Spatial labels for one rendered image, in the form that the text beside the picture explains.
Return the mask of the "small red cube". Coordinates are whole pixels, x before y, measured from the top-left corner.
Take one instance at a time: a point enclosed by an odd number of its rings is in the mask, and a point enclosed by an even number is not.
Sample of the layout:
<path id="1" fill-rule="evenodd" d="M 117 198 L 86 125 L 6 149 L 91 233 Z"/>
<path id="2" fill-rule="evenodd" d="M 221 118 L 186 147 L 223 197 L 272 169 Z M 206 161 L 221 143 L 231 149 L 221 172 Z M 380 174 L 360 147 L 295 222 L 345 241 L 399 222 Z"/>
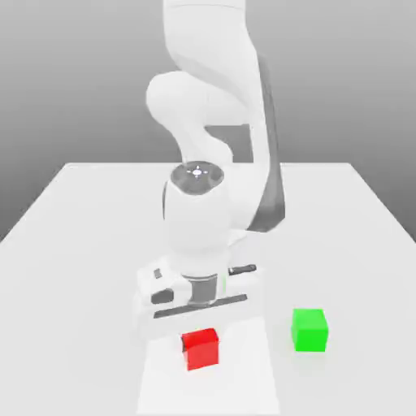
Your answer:
<path id="1" fill-rule="evenodd" d="M 184 333 L 181 341 L 188 371 L 219 363 L 219 337 L 214 328 Z"/>

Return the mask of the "small green cube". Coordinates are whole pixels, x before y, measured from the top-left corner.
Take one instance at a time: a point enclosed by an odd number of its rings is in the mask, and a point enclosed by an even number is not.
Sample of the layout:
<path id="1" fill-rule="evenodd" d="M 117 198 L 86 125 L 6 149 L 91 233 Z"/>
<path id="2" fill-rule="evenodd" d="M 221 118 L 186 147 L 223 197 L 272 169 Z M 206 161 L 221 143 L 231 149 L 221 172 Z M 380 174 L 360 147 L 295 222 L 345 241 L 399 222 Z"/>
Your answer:
<path id="1" fill-rule="evenodd" d="M 291 334 L 293 346 L 297 352 L 325 352 L 329 327 L 323 310 L 294 309 Z"/>

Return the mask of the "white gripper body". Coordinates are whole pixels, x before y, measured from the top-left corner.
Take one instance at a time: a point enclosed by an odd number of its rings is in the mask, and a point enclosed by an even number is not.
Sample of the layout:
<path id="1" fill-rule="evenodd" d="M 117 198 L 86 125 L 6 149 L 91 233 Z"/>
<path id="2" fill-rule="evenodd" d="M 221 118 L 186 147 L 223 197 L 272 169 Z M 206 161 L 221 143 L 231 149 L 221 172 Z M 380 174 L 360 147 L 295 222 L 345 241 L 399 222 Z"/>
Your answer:
<path id="1" fill-rule="evenodd" d="M 171 302 L 154 304 L 151 292 L 138 291 L 138 334 L 147 340 L 179 336 L 206 328 L 222 331 L 237 323 L 264 314 L 262 285 L 228 285 L 227 292 L 209 305 L 189 305 L 190 291 L 174 290 Z"/>

